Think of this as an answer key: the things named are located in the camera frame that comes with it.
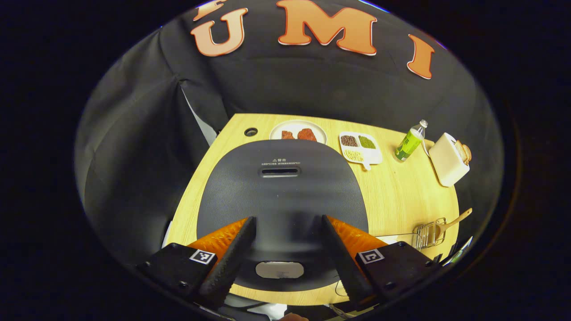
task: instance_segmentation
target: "plastic bottle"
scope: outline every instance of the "plastic bottle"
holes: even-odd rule
[[[404,162],[409,156],[411,156],[412,152],[415,151],[420,142],[424,140],[424,134],[427,126],[428,122],[422,119],[418,125],[411,127],[407,136],[395,150],[396,158]]]

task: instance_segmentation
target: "wooden spatula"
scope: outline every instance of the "wooden spatula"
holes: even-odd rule
[[[434,223],[434,228],[435,228],[435,237],[434,240],[438,240],[438,238],[440,237],[440,234],[444,233],[444,231],[446,231],[450,226],[453,226],[454,224],[460,222],[461,220],[465,219],[468,217],[468,215],[470,215],[472,213],[472,208],[470,207],[469,209],[466,210],[466,212],[460,214],[460,216],[458,216],[458,218],[456,218],[455,220],[453,220],[452,222],[448,223],[448,224],[438,224],[438,223]]]

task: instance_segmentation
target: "wooden table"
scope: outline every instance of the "wooden table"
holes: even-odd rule
[[[167,243],[189,244],[196,240],[196,221],[202,193],[214,166],[226,153],[245,143],[269,139],[271,130],[279,123],[302,119],[319,125],[327,133],[327,145],[341,153],[339,133],[354,131],[372,135],[377,140],[383,162],[371,165],[365,171],[361,164],[349,163],[363,193],[369,224],[369,233],[374,236],[412,232],[419,224],[445,217],[450,222],[458,217],[459,208],[454,187],[443,187],[422,146],[406,162],[394,157],[394,150],[404,138],[404,133],[333,119],[273,114],[235,114],[215,139],[200,162],[176,209]],[[258,129],[254,136],[247,137],[244,131]],[[433,142],[426,140],[429,149]],[[432,259],[442,253],[448,255],[456,242],[458,225],[446,231],[444,242],[421,252]],[[318,305],[348,301],[347,296],[335,293],[336,283],[322,288],[274,292],[245,288],[234,284],[230,293],[253,300],[290,305]],[[337,292],[344,294],[342,285]]]

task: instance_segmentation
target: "meat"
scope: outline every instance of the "meat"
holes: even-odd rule
[[[309,129],[309,128],[304,128],[304,129],[302,129],[302,130],[297,134],[297,138],[298,138],[298,139],[306,139],[306,140],[308,140],[308,141],[317,142],[317,139],[315,138],[315,135],[313,134],[313,131],[311,131],[311,129]]]
[[[282,139],[295,139],[290,131],[282,130]]]

